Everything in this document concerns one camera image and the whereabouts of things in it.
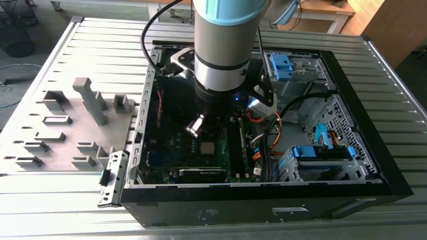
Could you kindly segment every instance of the gray holder block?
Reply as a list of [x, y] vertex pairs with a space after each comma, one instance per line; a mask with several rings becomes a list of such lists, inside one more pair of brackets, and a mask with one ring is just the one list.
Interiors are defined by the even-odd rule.
[[72, 118], [68, 115], [45, 116], [42, 118], [45, 125], [69, 125], [72, 122]]
[[73, 156], [70, 163], [76, 168], [92, 168], [96, 165], [90, 156]]
[[26, 141], [24, 143], [24, 149], [32, 153], [45, 153], [49, 150], [48, 145], [42, 141]]
[[62, 142], [65, 140], [65, 135], [62, 132], [49, 132], [49, 133], [36, 132], [33, 139], [38, 141], [46, 141], [46, 142], [48, 141]]
[[94, 93], [90, 89], [90, 79], [86, 77], [76, 77], [72, 88], [76, 92], [80, 93], [85, 109], [92, 115], [92, 118], [98, 126], [102, 126], [106, 123], [106, 117], [102, 113], [102, 107], [98, 104]]
[[42, 161], [36, 156], [30, 156], [30, 157], [17, 157], [14, 160], [14, 163], [21, 168], [38, 168], [42, 164]]
[[98, 145], [93, 141], [92, 142], [78, 141], [76, 148], [78, 149], [82, 155], [94, 156], [98, 150]]
[[112, 98], [112, 106], [116, 113], [131, 113], [132, 105], [124, 94], [116, 94]]
[[62, 91], [45, 91], [41, 102], [44, 103], [46, 109], [50, 112], [61, 112], [64, 111], [61, 107], [61, 103], [66, 102], [68, 99], [62, 93]]

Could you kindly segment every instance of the blue latch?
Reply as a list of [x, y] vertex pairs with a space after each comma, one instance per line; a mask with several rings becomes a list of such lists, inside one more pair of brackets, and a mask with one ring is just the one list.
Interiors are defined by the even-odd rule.
[[291, 63], [288, 55], [271, 54], [269, 59], [275, 78], [279, 81], [288, 81], [293, 74], [293, 63]]
[[352, 158], [355, 158], [357, 156], [355, 148], [352, 146], [349, 146], [349, 147], [347, 147], [347, 150], [348, 150], [349, 156]]
[[316, 152], [313, 146], [295, 146], [292, 147], [292, 152], [295, 158], [315, 158]]

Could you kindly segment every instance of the metal table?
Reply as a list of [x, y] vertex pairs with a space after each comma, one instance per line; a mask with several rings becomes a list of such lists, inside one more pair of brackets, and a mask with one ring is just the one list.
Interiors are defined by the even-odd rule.
[[[140, 50], [140, 21], [73, 18], [0, 134], [0, 155], [28, 122], [38, 94], [62, 89], [74, 77], [89, 77], [102, 96], [141, 99], [147, 61]], [[265, 46], [333, 51], [377, 131], [395, 157], [413, 196], [371, 207], [340, 220], [144, 229], [123, 208], [98, 209], [97, 171], [17, 171], [0, 177], [0, 237], [96, 236], [117, 239], [403, 239], [425, 233], [427, 115], [373, 44], [357, 36], [305, 32], [261, 32]], [[156, 23], [152, 40], [192, 41], [193, 27]], [[129, 128], [128, 139], [133, 139]], [[13, 171], [0, 159], [0, 171]]]

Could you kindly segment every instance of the white label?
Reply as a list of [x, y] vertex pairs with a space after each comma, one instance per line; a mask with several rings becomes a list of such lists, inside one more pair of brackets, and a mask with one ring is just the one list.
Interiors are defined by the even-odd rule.
[[261, 175], [261, 169], [257, 168], [257, 167], [255, 167], [255, 168], [253, 168], [253, 174], [257, 175], [257, 176], [260, 176], [260, 175]]

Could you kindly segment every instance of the black bundled cable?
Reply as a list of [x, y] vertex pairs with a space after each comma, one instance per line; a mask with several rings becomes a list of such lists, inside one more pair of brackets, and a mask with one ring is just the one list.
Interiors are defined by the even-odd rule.
[[164, 6], [164, 8], [160, 9], [160, 11], [152, 16], [152, 18], [149, 19], [149, 21], [147, 22], [147, 25], [144, 27], [144, 30], [141, 31], [141, 35], [140, 35], [140, 48], [141, 51], [144, 53], [145, 59], [149, 63], [149, 65], [152, 66], [153, 70], [163, 75], [163, 70], [160, 69], [160, 67], [157, 67], [155, 61], [152, 60], [147, 48], [145, 48], [145, 34], [148, 32], [148, 29], [151, 27], [151, 25], [153, 24], [155, 20], [159, 18], [159, 16], [177, 3], [180, 3], [183, 0], [175, 0], [173, 2], [171, 2], [168, 5]]

